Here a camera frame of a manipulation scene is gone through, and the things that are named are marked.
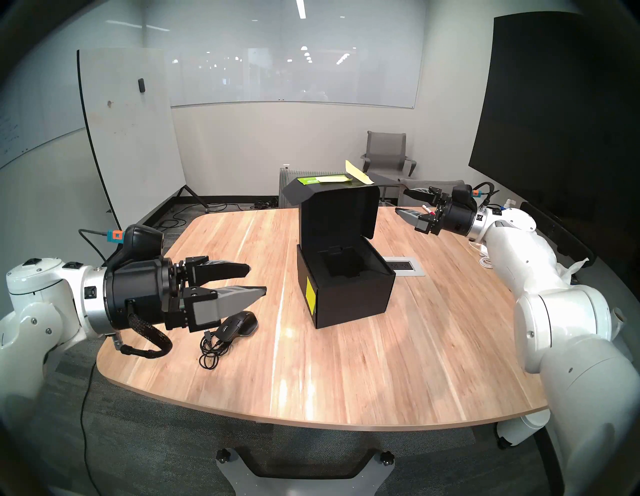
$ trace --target box flap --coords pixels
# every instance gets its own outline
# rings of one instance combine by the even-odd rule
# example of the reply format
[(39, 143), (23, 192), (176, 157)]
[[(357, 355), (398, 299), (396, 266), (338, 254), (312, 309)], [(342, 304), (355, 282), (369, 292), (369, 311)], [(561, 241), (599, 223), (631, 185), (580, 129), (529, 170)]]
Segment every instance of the box flap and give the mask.
[(349, 182), (302, 184), (294, 179), (282, 191), (294, 205), (300, 204), (300, 247), (303, 253), (330, 247), (347, 248), (373, 238), (378, 216), (380, 186), (395, 186), (392, 179), (368, 174), (373, 184), (351, 177)]

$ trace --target table edge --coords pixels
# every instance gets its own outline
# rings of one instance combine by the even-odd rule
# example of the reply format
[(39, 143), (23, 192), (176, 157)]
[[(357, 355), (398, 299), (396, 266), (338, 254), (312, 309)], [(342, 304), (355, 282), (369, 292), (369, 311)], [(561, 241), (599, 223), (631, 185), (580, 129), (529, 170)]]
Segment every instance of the table edge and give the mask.
[(295, 420), (295, 419), (285, 419), (282, 417), (269, 417), (266, 415), (250, 415), (248, 413), (234, 412), (233, 410), (224, 410), (222, 408), (211, 408), (211, 407), (203, 406), (199, 404), (187, 403), (185, 401), (180, 401), (178, 399), (170, 398), (167, 396), (161, 396), (159, 394), (150, 393), (148, 391), (135, 388), (128, 384), (117, 382), (113, 379), (108, 378), (107, 376), (102, 374), (102, 372), (100, 372), (100, 375), (105, 379), (107, 379), (114, 386), (122, 387), (134, 393), (141, 394), (142, 396), (147, 396), (153, 399), (157, 399), (158, 401), (162, 401), (163, 403), (174, 404), (177, 406), (182, 406), (184, 408), (190, 408), (191, 410), (198, 410), (200, 412), (213, 413), (215, 415), (222, 415), (224, 417), (232, 417), (234, 419), (251, 420), (253, 422), (258, 422), (261, 424), (276, 424), (280, 426), (305, 427), (305, 428), (311, 428), (311, 429), (331, 429), (336, 431), (390, 432), (390, 431), (434, 431), (438, 429), (455, 429), (455, 428), (462, 428), (462, 427), (481, 426), (484, 424), (493, 424), (494, 422), (515, 419), (517, 417), (528, 415), (530, 413), (540, 412), (541, 410), (546, 410), (548, 408), (548, 405), (545, 405), (545, 406), (540, 406), (539, 408), (532, 408), (524, 412), (514, 413), (511, 415), (504, 415), (502, 417), (491, 417), (489, 419), (479, 419), (479, 420), (461, 420), (459, 422), (448, 422), (443, 424), (410, 424), (410, 425), (330, 424), (327, 422), (314, 422), (312, 420)]

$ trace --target chair armrest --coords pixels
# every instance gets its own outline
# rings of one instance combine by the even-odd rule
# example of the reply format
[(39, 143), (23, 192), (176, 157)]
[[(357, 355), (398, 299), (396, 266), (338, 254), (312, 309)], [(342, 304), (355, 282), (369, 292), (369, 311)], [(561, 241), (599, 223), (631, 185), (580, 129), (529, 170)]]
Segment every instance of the chair armrest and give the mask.
[(415, 166), (416, 166), (416, 161), (415, 160), (411, 160), (408, 157), (404, 158), (404, 166), (406, 167), (406, 163), (407, 162), (411, 162), (411, 168), (409, 169), (409, 174), (407, 174), (407, 177), (411, 177), (411, 174), (413, 174), (413, 171), (415, 170)]
[(367, 170), (369, 170), (369, 167), (371, 166), (371, 159), (366, 158), (364, 155), (360, 158), (364, 159), (364, 164), (362, 165), (362, 171), (366, 172)]

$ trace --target cable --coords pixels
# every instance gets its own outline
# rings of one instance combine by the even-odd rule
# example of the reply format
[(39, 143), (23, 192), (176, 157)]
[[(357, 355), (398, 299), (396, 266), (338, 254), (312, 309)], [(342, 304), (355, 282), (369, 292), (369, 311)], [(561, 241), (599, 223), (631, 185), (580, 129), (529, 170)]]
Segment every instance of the cable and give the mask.
[(98, 248), (91, 242), (89, 241), (89, 238), (87, 238), (83, 233), (87, 232), (89, 234), (99, 234), (100, 236), (107, 236), (106, 232), (102, 232), (102, 231), (92, 231), (91, 229), (78, 229), (78, 234), (80, 236), (82, 236), (82, 238), (91, 245), (91, 247), (98, 252), (98, 255), (100, 255), (100, 258), (102, 259), (103, 262), (106, 262), (107, 259), (104, 258), (104, 255), (100, 252), (100, 250), (98, 250)]
[(274, 197), (271, 200), (259, 200), (253, 204), (251, 210), (266, 210), (266, 209), (277, 209), (278, 208), (278, 198)]
[(98, 496), (102, 496), (102, 493), (98, 489), (98, 486), (95, 485), (93, 481), (93, 477), (91, 476), (91, 472), (89, 471), (89, 464), (86, 461), (86, 433), (84, 432), (84, 423), (83, 423), (83, 415), (84, 415), (84, 404), (86, 403), (86, 398), (89, 396), (89, 388), (91, 387), (91, 379), (93, 379), (93, 372), (95, 371), (95, 366), (97, 362), (93, 363), (91, 367), (91, 372), (89, 373), (89, 383), (86, 385), (86, 391), (84, 392), (84, 398), (82, 400), (82, 406), (80, 407), (80, 428), (82, 429), (82, 438), (84, 440), (84, 467), (86, 468), (86, 473), (89, 476), (89, 480), (93, 485), (93, 489), (98, 493)]
[[(198, 359), (198, 363), (203, 369), (208, 369), (212, 371), (218, 366), (218, 361), (220, 357), (227, 353), (231, 348), (231, 342), (225, 341), (216, 341), (215, 344), (212, 344), (212, 341), (207, 339), (207, 336), (204, 335), (200, 340), (200, 351), (202, 352), (202, 356)], [(211, 359), (211, 363), (207, 365), (207, 359)]]
[(480, 255), (482, 255), (480, 257), (480, 260), (478, 260), (478, 263), (482, 265), (482, 267), (484, 267), (485, 269), (493, 269), (493, 264), (491, 263), (491, 259), (487, 257), (480, 248), (478, 248), (478, 245), (482, 246), (481, 243), (474, 243), (473, 241), (469, 241), (469, 246), (471, 246), (471, 248), (473, 248), (475, 251), (479, 252)]
[[(222, 212), (224, 210), (227, 209), (227, 207), (229, 205), (235, 205), (236, 207), (238, 207), (238, 210), (241, 211), (242, 208), (240, 208), (240, 205), (238, 204), (227, 204), (227, 203), (220, 203), (220, 204), (209, 204), (207, 205), (207, 208), (210, 209), (215, 209), (218, 207), (222, 207), (220, 210), (215, 210), (215, 211), (210, 211), (210, 214), (216, 213), (216, 212)], [(175, 229), (176, 227), (183, 227), (187, 225), (187, 220), (183, 219), (182, 217), (176, 217), (176, 215), (181, 214), (182, 212), (184, 212), (187, 209), (193, 208), (193, 207), (198, 207), (198, 206), (202, 206), (201, 204), (191, 204), (191, 205), (187, 205), (185, 208), (183, 208), (182, 210), (176, 212), (175, 214), (172, 215), (172, 218), (170, 219), (165, 219), (162, 222), (160, 222), (160, 224), (158, 224), (157, 226), (154, 227), (154, 229), (158, 229), (162, 232), (168, 230), (168, 229)], [(166, 225), (166, 222), (175, 222), (175, 224), (172, 225)]]

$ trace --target white cord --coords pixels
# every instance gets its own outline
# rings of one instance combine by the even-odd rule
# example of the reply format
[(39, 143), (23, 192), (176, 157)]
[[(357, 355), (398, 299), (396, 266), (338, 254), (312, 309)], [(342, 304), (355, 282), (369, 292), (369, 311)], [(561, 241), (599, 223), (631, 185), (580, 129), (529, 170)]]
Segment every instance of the white cord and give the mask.
[(482, 265), (482, 267), (484, 267), (485, 269), (493, 269), (493, 266), (491, 265), (491, 260), (489, 260), (489, 257), (480, 258), (480, 260), (478, 260), (478, 263)]
[(491, 264), (491, 260), (489, 259), (489, 257), (487, 257), (483, 253), (482, 249), (478, 248), (478, 246), (482, 246), (481, 243), (474, 243), (472, 241), (469, 241), (469, 246), (471, 246), (471, 248), (482, 255), (482, 257), (480, 257), (480, 260), (478, 260), (478, 263), (482, 265), (482, 267), (484, 267), (485, 269), (493, 269), (493, 265)]

